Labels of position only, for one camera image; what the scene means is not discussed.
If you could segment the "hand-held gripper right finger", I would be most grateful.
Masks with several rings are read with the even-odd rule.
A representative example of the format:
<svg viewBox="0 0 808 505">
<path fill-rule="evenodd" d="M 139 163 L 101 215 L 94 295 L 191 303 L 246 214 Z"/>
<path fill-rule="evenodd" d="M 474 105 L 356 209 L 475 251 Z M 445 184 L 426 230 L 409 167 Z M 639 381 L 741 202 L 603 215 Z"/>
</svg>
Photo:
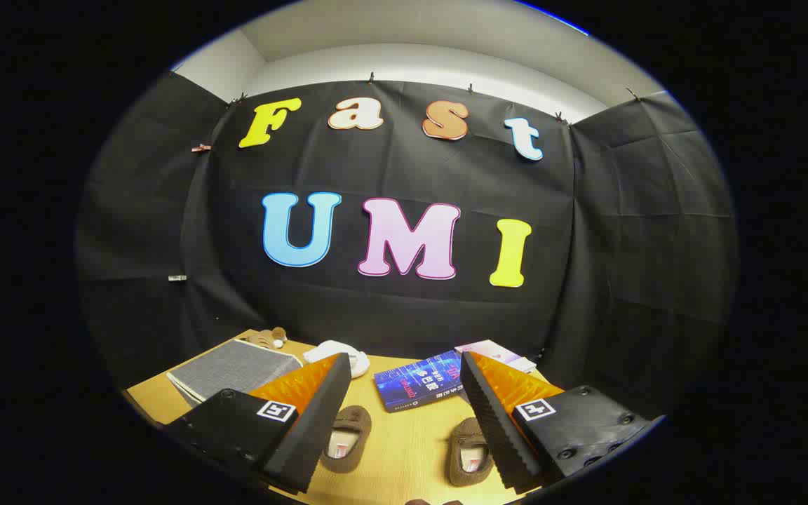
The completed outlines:
<svg viewBox="0 0 808 505">
<path fill-rule="evenodd" d="M 471 351 L 462 355 L 461 381 L 504 486 L 519 493 L 583 480 L 664 421 L 599 388 L 563 390 Z"/>
</svg>

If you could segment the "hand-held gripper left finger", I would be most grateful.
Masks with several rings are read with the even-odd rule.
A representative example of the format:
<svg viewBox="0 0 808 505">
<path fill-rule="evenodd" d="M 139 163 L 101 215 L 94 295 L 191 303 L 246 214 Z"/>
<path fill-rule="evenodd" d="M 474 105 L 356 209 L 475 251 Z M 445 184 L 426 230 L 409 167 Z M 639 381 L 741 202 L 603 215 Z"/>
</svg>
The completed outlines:
<svg viewBox="0 0 808 505">
<path fill-rule="evenodd" d="M 337 353 L 250 392 L 224 388 L 163 430 L 245 485 L 307 492 L 350 381 Z"/>
</svg>

